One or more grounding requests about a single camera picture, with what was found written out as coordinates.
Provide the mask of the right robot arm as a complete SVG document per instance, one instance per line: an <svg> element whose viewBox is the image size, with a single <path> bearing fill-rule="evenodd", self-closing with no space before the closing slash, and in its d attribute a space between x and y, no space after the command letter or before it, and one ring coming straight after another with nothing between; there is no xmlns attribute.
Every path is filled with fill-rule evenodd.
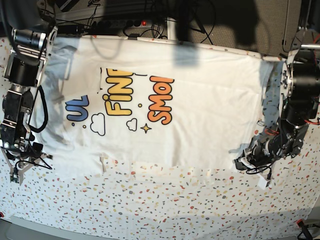
<svg viewBox="0 0 320 240"><path fill-rule="evenodd" d="M47 32L13 29L11 33L15 47L4 71L4 79L11 86L2 101L0 148L13 183L22 184L25 172L32 167L50 169L45 159L51 159L52 155L43 152L43 145L35 141L35 135L45 129L49 120L41 81L57 33L57 26ZM38 96L44 117L41 126L35 127L31 125L31 116Z"/></svg>

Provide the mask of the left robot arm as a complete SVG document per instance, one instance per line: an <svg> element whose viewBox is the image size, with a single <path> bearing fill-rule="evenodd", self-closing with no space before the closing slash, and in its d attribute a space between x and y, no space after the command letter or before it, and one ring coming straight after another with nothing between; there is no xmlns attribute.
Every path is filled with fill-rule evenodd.
<svg viewBox="0 0 320 240"><path fill-rule="evenodd" d="M234 160L236 170L261 174L271 171L281 159L295 158L309 126L320 124L320 61L316 54L320 45L305 42L310 33L306 26L298 28L282 67L277 119Z"/></svg>

